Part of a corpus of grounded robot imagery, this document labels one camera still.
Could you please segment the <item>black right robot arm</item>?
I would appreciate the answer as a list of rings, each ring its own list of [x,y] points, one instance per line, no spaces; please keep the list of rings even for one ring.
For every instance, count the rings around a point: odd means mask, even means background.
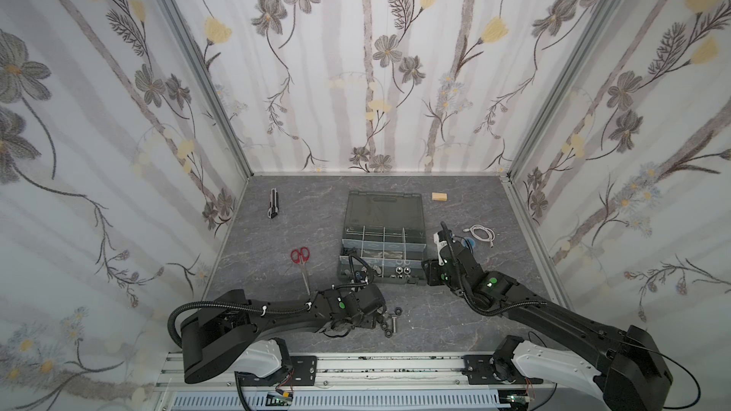
[[[506,337],[493,353],[493,374],[545,379],[580,390],[611,410],[667,410],[673,384],[652,336],[632,325],[619,329],[570,311],[497,270],[485,271],[467,247],[437,239],[438,256],[424,262],[430,285],[445,285],[484,317],[504,316],[548,336],[561,349]]]

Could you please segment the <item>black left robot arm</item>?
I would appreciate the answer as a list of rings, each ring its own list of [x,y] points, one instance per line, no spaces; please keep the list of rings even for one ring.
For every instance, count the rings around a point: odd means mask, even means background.
[[[302,301],[266,302],[234,289],[213,301],[182,304],[167,322],[182,349],[186,384],[224,373],[252,344],[280,333],[375,329],[384,320],[386,299],[375,284],[335,285]]]

